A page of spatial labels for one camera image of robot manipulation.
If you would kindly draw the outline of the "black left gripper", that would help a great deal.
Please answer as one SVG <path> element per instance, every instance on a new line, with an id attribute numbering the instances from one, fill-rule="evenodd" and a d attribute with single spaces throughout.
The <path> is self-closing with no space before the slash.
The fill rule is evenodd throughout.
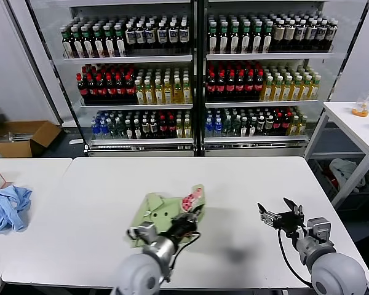
<path id="1" fill-rule="evenodd" d="M 178 245 L 184 237 L 197 230 L 197 220 L 204 216 L 204 206 L 197 206 L 193 212 L 187 212 L 172 221 L 169 228 L 169 237 L 174 244 Z"/>

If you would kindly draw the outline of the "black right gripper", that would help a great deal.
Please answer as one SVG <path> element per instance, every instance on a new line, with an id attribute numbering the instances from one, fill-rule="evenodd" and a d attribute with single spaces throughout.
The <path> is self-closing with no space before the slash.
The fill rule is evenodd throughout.
<path id="1" fill-rule="evenodd" d="M 283 200 L 291 211 L 276 214 L 257 203 L 260 218 L 268 226 L 283 230 L 286 237 L 299 237 L 297 230 L 304 227 L 303 207 L 288 198 L 284 197 Z"/>

